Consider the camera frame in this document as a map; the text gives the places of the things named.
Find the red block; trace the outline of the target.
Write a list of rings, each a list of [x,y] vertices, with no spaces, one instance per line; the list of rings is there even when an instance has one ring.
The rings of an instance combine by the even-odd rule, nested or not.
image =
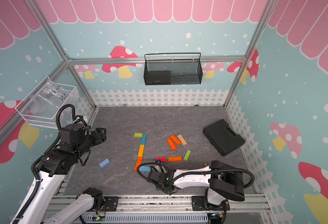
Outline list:
[[[166,162],[166,157],[157,157],[157,161]]]

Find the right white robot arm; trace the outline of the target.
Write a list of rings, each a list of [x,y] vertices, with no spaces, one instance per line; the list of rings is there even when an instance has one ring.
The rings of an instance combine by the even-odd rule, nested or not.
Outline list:
[[[220,161],[211,161],[201,169],[169,169],[161,161],[139,164],[135,171],[157,190],[172,195],[180,189],[204,187],[204,196],[193,196],[194,211],[228,211],[229,201],[245,201],[244,190],[253,185],[255,176],[246,169]]]

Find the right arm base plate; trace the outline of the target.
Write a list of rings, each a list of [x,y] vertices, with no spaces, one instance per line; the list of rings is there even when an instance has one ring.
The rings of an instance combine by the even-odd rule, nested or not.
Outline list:
[[[210,204],[205,196],[192,196],[193,211],[229,211],[230,206],[228,200],[222,201],[219,205]]]

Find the tan long block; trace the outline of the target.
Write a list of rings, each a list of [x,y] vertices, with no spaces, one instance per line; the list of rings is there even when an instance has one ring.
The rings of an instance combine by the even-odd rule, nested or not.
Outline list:
[[[177,137],[178,137],[178,139],[180,140],[180,142],[182,143],[183,146],[187,145],[186,140],[184,139],[184,137],[181,134],[179,134]]]

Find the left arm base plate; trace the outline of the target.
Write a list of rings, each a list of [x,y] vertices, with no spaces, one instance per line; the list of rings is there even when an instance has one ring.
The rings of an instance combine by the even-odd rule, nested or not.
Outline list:
[[[104,212],[115,212],[117,210],[119,197],[103,196],[103,199],[104,199],[104,205],[103,205]]]

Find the yellow-orange long block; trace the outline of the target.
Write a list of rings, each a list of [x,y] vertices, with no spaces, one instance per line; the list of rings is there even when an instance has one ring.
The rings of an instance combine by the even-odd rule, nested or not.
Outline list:
[[[145,145],[140,145],[139,152],[138,152],[138,158],[143,158],[144,147],[145,147]]]

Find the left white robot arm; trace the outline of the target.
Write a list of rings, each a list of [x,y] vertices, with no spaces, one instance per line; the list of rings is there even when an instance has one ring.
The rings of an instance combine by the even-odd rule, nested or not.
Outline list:
[[[90,148],[106,140],[106,129],[91,130],[83,116],[75,115],[72,104],[62,106],[56,115],[58,136],[48,150],[31,165],[34,175],[32,186],[15,217],[13,224],[70,224],[86,211],[99,211],[105,207],[102,192],[86,189],[75,202],[55,216],[43,220],[48,205],[61,186],[71,167],[80,162]]]

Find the teal long block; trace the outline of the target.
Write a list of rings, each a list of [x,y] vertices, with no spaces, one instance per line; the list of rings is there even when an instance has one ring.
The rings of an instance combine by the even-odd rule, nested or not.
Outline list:
[[[147,135],[146,135],[146,134],[143,134],[143,135],[142,135],[142,138],[141,138],[141,145],[145,145],[145,143],[146,143],[146,138],[147,138]]]

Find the blue long block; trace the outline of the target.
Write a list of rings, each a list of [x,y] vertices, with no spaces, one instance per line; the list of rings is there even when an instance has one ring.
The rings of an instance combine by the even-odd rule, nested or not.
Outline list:
[[[142,172],[150,172],[151,171],[151,168],[148,167],[148,166],[141,166],[139,168],[139,170],[142,171]]]

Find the light blue block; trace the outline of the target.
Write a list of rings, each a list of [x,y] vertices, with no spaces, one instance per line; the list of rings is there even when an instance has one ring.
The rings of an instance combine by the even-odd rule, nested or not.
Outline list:
[[[109,159],[105,159],[104,161],[102,161],[99,166],[100,168],[104,168],[105,166],[107,166],[110,163]]]

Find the lime green small block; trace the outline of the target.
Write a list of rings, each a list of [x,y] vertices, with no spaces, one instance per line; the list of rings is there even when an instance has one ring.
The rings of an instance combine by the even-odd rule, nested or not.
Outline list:
[[[134,133],[135,138],[142,138],[143,134],[142,133]]]

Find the orange long block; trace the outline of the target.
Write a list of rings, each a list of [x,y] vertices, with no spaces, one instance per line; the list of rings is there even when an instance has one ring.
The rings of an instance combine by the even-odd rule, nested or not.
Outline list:
[[[142,157],[139,157],[137,159],[137,163],[136,163],[135,168],[134,168],[135,171],[137,171],[137,168],[141,165],[142,161],[143,161]]]

